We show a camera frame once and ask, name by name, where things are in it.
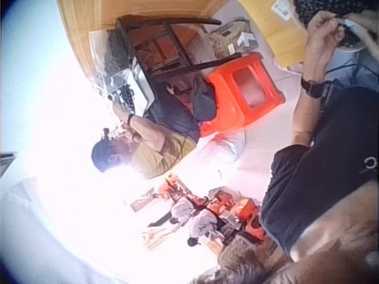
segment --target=table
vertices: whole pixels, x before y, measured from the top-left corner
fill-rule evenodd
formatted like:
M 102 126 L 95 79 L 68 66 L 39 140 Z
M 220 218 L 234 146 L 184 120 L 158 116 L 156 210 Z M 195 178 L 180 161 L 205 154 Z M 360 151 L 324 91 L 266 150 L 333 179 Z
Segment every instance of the table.
M 280 67 L 304 61 L 307 36 L 293 18 L 285 21 L 271 7 L 275 0 L 240 0 L 264 35 Z
M 159 82 L 166 81 L 168 78 L 178 75 L 184 75 L 192 72 L 201 71 L 206 68 L 216 67 L 223 63 L 226 63 L 230 60 L 236 59 L 241 56 L 240 53 L 235 53 L 231 56 L 227 56 L 222 59 L 213 60 L 210 62 L 193 64 L 190 59 L 188 53 L 186 52 L 184 46 L 180 42 L 180 39 L 175 34 L 172 25 L 173 24 L 212 24 L 212 25 L 220 25 L 221 21 L 214 19 L 205 19 L 205 18 L 155 18 L 155 17 L 143 17 L 136 15 L 125 15 L 116 20 L 116 32 L 118 34 L 118 38 L 120 39 L 123 48 L 128 54 L 130 61 L 132 62 L 131 69 L 133 71 L 134 80 L 137 82 L 139 86 L 139 90 L 134 91 L 135 98 L 134 104 L 139 112 L 145 106 L 144 111 L 146 111 L 154 99 L 159 97 L 155 89 L 155 85 Z M 144 27 L 152 27 L 152 26 L 162 26 L 163 31 L 154 35 L 153 37 L 135 45 L 129 33 L 133 30 L 138 30 Z M 178 55 L 174 58 L 166 58 L 163 50 L 161 49 L 158 39 L 161 37 L 168 36 L 175 46 Z M 149 44 L 154 44 L 157 50 L 160 53 L 160 56 L 163 59 L 163 64 L 159 64 L 158 66 L 154 66 L 153 68 L 147 68 L 144 65 L 141 55 L 139 51 L 148 46 Z

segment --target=hand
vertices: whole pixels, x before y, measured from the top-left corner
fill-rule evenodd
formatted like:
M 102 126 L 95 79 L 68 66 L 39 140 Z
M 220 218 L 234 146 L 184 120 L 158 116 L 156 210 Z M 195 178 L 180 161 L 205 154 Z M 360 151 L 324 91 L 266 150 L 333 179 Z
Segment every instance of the hand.
M 129 113 L 118 102 L 113 102 L 113 112 L 121 121 L 126 122 L 128 120 Z
M 373 58 L 379 62 L 379 42 L 374 41 L 368 31 L 379 35 L 379 15 L 375 11 L 363 11 L 361 14 L 351 13 L 344 18 L 356 22 L 361 27 L 352 26 L 351 31 L 367 46 Z
M 345 36 L 345 29 L 338 26 L 336 14 L 320 11 L 308 24 L 308 43 L 304 61 L 305 80 L 322 83 L 326 66 L 330 62 L 338 43 Z

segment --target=cable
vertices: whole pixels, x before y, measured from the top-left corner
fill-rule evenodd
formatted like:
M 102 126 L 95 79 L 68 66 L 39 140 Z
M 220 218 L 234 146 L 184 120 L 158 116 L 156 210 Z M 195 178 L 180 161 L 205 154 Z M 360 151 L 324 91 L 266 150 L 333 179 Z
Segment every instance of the cable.
M 340 69 L 343 69 L 343 68 L 352 67 L 352 66 L 357 66 L 357 65 L 358 65 L 358 64 L 354 63 L 354 64 L 348 64 L 348 65 L 339 66 L 339 67 L 336 67 L 336 68 L 333 68 L 333 69 L 328 70 L 325 74 L 329 74 L 329 73 L 332 73 L 332 72 L 334 72 L 334 71 L 337 71 L 337 70 L 340 70 Z
M 329 73 L 332 73 L 334 71 L 337 71 L 337 70 L 341 70 L 343 68 L 347 68 L 347 67 L 352 67 L 352 66 L 358 66 L 360 64 L 348 64 L 348 65 L 343 65 L 343 66 L 339 66 L 339 67 L 336 67 L 336 68 L 333 68 L 333 69 L 330 69 L 328 70 L 325 74 L 329 74 Z M 363 68 L 365 68 L 366 70 L 370 71 L 372 74 L 376 75 L 378 78 L 379 78 L 379 74 L 378 73 L 375 73 L 375 71 L 372 71 L 370 68 L 368 68 L 366 65 L 362 64 L 361 65 Z

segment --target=black bag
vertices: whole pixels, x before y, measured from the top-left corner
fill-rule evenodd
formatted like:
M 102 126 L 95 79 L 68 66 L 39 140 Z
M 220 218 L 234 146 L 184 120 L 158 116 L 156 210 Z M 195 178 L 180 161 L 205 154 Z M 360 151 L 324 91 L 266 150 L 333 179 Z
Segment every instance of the black bag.
M 214 86 L 200 75 L 194 78 L 191 103 L 197 121 L 211 121 L 216 117 L 217 103 Z

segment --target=wall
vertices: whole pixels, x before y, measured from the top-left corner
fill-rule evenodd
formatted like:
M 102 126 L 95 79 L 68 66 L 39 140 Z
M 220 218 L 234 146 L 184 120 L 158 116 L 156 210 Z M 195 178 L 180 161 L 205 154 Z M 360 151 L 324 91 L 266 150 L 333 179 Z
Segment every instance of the wall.
M 139 231 L 143 224 L 123 202 L 144 192 L 127 172 L 95 170 L 92 146 L 114 117 L 76 60 L 56 2 L 19 0 L 1 24 L 1 147 L 19 152 L 1 179 L 2 190 L 37 175 L 38 194 L 60 244 L 131 283 L 158 276 L 160 283 L 182 283 L 214 265 L 215 255 L 205 248 L 187 247 L 186 229 L 147 252 Z M 29 237 L 19 229 L 13 231 L 17 240 Z M 167 267 L 175 273 L 166 273 Z
M 116 281 L 112 273 L 102 275 L 67 251 L 31 208 L 13 198 L 9 194 L 1 198 L 0 251 L 3 264 L 17 283 L 126 283 Z

